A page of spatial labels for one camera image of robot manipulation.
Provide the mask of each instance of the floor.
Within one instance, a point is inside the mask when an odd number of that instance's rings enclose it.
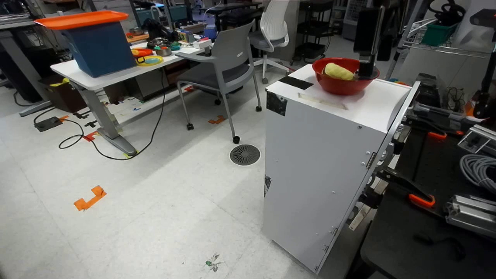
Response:
[[[230,161],[228,122],[208,122],[223,113],[211,96],[192,94],[188,104],[196,130],[185,129],[180,101],[169,99],[151,149],[123,163],[86,141],[59,150],[78,129],[65,122],[37,132],[34,116],[20,118],[2,87],[0,279],[315,277],[261,231],[265,118],[254,110],[253,84],[231,96],[242,143],[262,150],[251,166]],[[141,149],[157,116],[129,121],[123,133]],[[96,144],[123,156],[103,138]],[[92,198],[96,184],[107,195],[78,211],[73,203]],[[206,265],[214,254],[217,271]]]

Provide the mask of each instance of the debris on floor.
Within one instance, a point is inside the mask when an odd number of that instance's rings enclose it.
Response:
[[[217,125],[220,122],[223,122],[227,118],[223,115],[217,115],[217,118],[214,119],[210,119],[208,122],[213,124],[213,125]]]
[[[205,265],[210,267],[214,273],[217,273],[219,265],[222,263],[222,262],[217,262],[219,256],[220,254],[214,254],[210,260],[205,262]]]

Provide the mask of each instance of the chair base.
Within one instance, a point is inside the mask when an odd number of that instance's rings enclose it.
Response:
[[[251,74],[251,77],[253,77],[254,91],[256,91],[256,98],[258,98],[258,107],[256,107],[256,110],[258,110],[258,112],[262,112],[262,102],[261,102],[261,93],[259,93],[258,79],[256,79],[254,74]],[[186,102],[185,102],[185,93],[183,93],[183,90],[182,90],[182,87],[183,87],[185,84],[186,84],[185,81],[179,81],[179,82],[177,82],[177,90],[179,90],[179,94],[180,94],[180,98],[182,98],[185,116],[186,116],[186,121],[188,121],[186,129],[188,129],[188,130],[192,130],[194,125],[191,124],[191,118],[189,118],[188,107],[186,107]],[[188,82],[188,84],[202,88],[202,84],[194,84],[194,82]],[[231,125],[233,143],[234,143],[234,144],[239,144],[239,143],[241,143],[241,138],[236,135],[236,130],[234,130],[234,124],[233,124],[231,110],[230,110],[230,105],[228,105],[228,96],[227,96],[227,94],[230,94],[230,93],[227,93],[227,91],[217,91],[219,101],[216,101],[216,104],[223,104],[223,107],[225,107],[225,110],[227,110],[227,118],[228,118],[230,125]]]
[[[262,84],[268,82],[268,79],[267,79],[267,65],[272,65],[272,67],[279,68],[279,70],[287,71],[287,73],[292,71],[289,67],[282,65],[279,60],[267,57],[267,54],[262,59],[254,60],[253,65],[254,67],[262,65]]]

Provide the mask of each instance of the orange tape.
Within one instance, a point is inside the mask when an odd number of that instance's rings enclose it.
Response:
[[[62,122],[68,119],[68,115],[64,115],[59,118]]]
[[[89,143],[92,143],[95,138],[96,138],[96,130],[95,132],[92,132],[92,133],[89,133],[89,135],[86,135],[86,136],[82,136],[84,139],[87,139]]]
[[[95,186],[92,192],[95,194],[92,200],[86,201],[84,198],[79,198],[75,201],[75,206],[78,208],[78,211],[90,209],[96,201],[99,201],[104,195],[107,195],[107,192],[101,186]]]
[[[217,124],[220,124],[220,122],[225,121],[225,119],[227,119],[227,118],[225,118],[223,115],[217,115],[217,118],[210,119],[208,122],[217,125]]]

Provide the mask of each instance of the white cabinet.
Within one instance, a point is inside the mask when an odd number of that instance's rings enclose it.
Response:
[[[313,85],[267,88],[264,232],[318,273],[414,90],[377,79],[361,96],[337,98],[310,65],[292,76]]]

